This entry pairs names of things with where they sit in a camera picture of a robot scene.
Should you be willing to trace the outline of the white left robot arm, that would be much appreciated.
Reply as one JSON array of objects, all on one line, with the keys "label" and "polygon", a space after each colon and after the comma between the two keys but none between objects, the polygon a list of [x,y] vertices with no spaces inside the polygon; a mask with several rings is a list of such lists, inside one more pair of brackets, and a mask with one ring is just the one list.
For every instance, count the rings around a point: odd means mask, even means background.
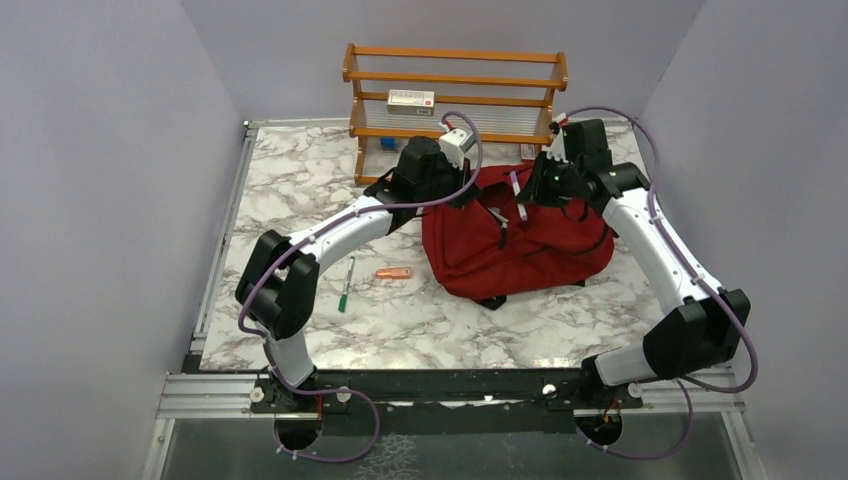
[{"label": "white left robot arm", "polygon": [[469,196],[478,168],[466,155],[478,146],[461,129],[438,139],[411,138],[398,162],[350,206],[323,222],[283,236],[263,233],[254,246],[236,288],[241,329],[260,336],[270,370],[280,380],[276,396],[298,411],[313,401],[316,370],[304,328],[312,316],[318,281],[337,261],[359,247],[399,229],[424,208],[459,204]]}]

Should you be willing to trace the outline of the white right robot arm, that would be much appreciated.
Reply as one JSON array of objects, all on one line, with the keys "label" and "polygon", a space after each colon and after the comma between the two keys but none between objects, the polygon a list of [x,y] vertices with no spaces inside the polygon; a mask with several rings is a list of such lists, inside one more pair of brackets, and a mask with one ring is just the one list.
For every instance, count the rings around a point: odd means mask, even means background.
[{"label": "white right robot arm", "polygon": [[747,295],[726,289],[700,265],[637,165],[613,162],[602,120],[561,118],[549,128],[553,140],[538,153],[519,203],[584,201],[625,243],[664,316],[641,340],[585,359],[576,383],[579,398],[600,407],[618,386],[682,378],[731,360],[739,344],[750,342]]}]

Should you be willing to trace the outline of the red backpack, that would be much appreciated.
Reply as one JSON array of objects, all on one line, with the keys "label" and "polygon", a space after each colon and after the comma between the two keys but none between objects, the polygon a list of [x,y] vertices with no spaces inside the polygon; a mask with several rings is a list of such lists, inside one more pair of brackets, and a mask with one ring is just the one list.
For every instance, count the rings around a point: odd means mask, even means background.
[{"label": "red backpack", "polygon": [[[485,167],[476,179],[476,200],[462,208],[433,207],[422,219],[422,245],[436,281],[449,294],[490,310],[510,295],[582,286],[614,253],[612,229],[582,200],[560,208],[529,205],[522,222],[510,171],[526,184],[527,166]],[[488,208],[497,208],[508,225],[502,227]]]}]

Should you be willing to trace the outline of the brown marker pen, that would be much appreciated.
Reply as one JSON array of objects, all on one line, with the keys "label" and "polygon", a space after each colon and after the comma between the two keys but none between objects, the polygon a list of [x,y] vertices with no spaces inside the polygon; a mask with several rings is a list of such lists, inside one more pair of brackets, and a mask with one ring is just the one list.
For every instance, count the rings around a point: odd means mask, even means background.
[{"label": "brown marker pen", "polygon": [[488,212],[501,224],[502,227],[506,227],[509,223],[509,219],[503,216],[497,208],[488,208]]}]

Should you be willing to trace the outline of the green marker pen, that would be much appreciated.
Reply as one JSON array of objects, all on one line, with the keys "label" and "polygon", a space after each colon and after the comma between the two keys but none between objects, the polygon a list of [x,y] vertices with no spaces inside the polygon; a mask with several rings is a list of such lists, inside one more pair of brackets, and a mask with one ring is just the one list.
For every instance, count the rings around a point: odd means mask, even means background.
[{"label": "green marker pen", "polygon": [[348,261],[348,266],[347,266],[347,270],[346,270],[344,284],[343,284],[342,292],[341,292],[339,303],[338,303],[338,311],[340,313],[344,313],[347,309],[347,303],[348,303],[350,288],[351,288],[352,279],[353,279],[353,272],[354,272],[354,269],[355,269],[355,262],[356,262],[356,259],[353,256],[351,256],[349,258],[349,261]]}]

